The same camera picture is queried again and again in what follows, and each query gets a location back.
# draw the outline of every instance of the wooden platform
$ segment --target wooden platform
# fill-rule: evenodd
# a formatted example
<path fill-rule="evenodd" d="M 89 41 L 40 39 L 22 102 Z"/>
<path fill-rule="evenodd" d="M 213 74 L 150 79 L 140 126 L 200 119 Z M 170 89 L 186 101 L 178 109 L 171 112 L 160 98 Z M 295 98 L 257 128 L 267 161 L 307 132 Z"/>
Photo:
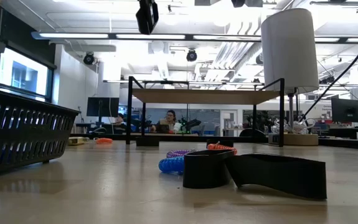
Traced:
<path fill-rule="evenodd" d="M 327 201 L 234 183 L 183 189 L 182 177 L 162 174 L 170 150 L 205 143 L 161 142 L 159 148 L 113 145 L 68 147 L 50 164 L 0 175 L 0 223 L 358 223 L 358 150 L 235 144 L 238 154 L 262 152 L 326 162 Z"/>
<path fill-rule="evenodd" d="M 280 92 L 133 89 L 133 95 L 143 103 L 257 105 L 280 96 Z"/>

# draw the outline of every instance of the security camera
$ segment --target security camera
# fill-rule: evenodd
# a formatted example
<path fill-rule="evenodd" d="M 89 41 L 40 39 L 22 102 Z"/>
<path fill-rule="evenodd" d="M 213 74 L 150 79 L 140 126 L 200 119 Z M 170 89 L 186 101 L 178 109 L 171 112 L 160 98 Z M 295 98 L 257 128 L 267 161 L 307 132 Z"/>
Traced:
<path fill-rule="evenodd" d="M 189 50 L 187 53 L 187 61 L 188 62 L 195 62 L 197 60 L 197 53 L 195 50 Z"/>
<path fill-rule="evenodd" d="M 94 57 L 94 52 L 87 52 L 83 58 L 83 62 L 86 65 L 94 65 L 97 63 L 97 58 Z"/>

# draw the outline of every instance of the monitor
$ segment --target monitor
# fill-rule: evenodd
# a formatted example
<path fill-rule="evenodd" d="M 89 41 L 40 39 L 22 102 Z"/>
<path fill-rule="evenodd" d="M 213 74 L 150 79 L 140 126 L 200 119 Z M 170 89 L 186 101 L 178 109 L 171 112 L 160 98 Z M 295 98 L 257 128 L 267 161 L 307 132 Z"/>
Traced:
<path fill-rule="evenodd" d="M 117 117 L 119 98 L 89 97 L 87 100 L 87 116 Z"/>
<path fill-rule="evenodd" d="M 331 106 L 332 121 L 358 123 L 358 100 L 331 98 Z"/>

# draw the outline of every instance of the wooden shelf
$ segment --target wooden shelf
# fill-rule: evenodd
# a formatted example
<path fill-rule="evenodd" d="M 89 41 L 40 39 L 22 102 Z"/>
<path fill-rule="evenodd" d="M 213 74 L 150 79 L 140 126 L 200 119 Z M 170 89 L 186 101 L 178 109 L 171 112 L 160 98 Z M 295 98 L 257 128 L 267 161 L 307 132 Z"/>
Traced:
<path fill-rule="evenodd" d="M 280 96 L 280 92 L 133 89 L 133 95 L 143 103 L 257 105 Z"/>

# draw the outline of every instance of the basket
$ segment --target basket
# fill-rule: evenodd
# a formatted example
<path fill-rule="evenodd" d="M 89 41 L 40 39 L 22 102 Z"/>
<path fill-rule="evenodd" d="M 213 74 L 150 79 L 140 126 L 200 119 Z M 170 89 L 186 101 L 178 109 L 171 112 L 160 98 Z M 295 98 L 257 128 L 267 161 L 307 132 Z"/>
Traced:
<path fill-rule="evenodd" d="M 76 115 L 0 91 L 0 172 L 62 156 Z"/>

